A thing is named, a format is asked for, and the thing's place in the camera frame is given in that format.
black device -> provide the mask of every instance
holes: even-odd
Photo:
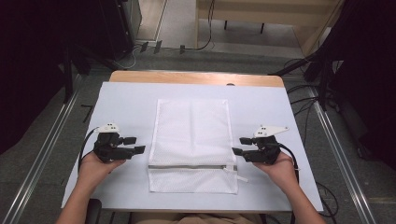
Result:
[[[145,152],[145,146],[135,148],[118,146],[135,143],[135,137],[122,138],[118,133],[99,133],[94,143],[93,152],[103,162],[130,160],[136,154],[143,154]]]
[[[258,150],[247,151],[233,147],[233,154],[236,156],[242,156],[245,161],[274,164],[280,153],[280,144],[276,141],[276,138],[273,135],[257,138],[242,137],[239,138],[239,141],[242,145],[255,145],[258,147]]]

black equipment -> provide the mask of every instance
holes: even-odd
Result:
[[[245,161],[274,164],[280,153],[280,144],[273,135],[258,138],[239,138],[239,141],[242,145],[253,144],[259,148],[258,150],[244,151],[240,148],[233,147],[233,154],[242,156]]]
[[[99,133],[94,144],[93,152],[102,162],[130,160],[136,154],[143,154],[145,152],[145,146],[135,148],[118,146],[134,143],[136,143],[135,137],[122,138],[118,133]]]
[[[136,0],[71,0],[64,7],[68,40],[104,59],[119,60],[134,47],[142,16]]]
[[[353,53],[345,57],[329,87],[337,93],[336,102],[359,155],[380,159],[396,170],[396,5],[370,2],[355,9],[364,23],[351,25],[359,30]]]
[[[314,81],[320,75],[318,102],[326,111],[326,90],[333,77],[332,62],[343,61],[348,54],[355,54],[354,49],[361,44],[357,39],[361,36],[361,31],[367,29],[365,24],[372,20],[370,16],[366,15],[372,14],[375,4],[374,0],[345,1],[337,23],[316,52],[269,75],[284,76],[306,63],[310,63],[304,72],[304,79]]]

zipper pull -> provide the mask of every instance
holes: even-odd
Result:
[[[242,177],[242,176],[240,176],[240,175],[238,175],[237,173],[236,173],[236,171],[233,169],[233,165],[231,165],[231,164],[227,164],[226,166],[224,166],[223,167],[223,170],[224,171],[226,171],[226,172],[235,172],[235,174],[236,174],[236,179],[238,179],[238,180],[242,180],[242,181],[244,181],[244,182],[248,182],[248,179],[247,178],[244,178],[244,177]]]

white mesh bag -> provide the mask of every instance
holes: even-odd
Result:
[[[236,193],[236,158],[227,100],[165,100],[148,159],[154,192]]]

wooden table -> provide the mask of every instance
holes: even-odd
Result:
[[[216,0],[213,20],[293,25],[303,55],[313,52],[327,27],[338,19],[345,0]],[[208,18],[212,0],[196,0],[195,47],[199,20]]]

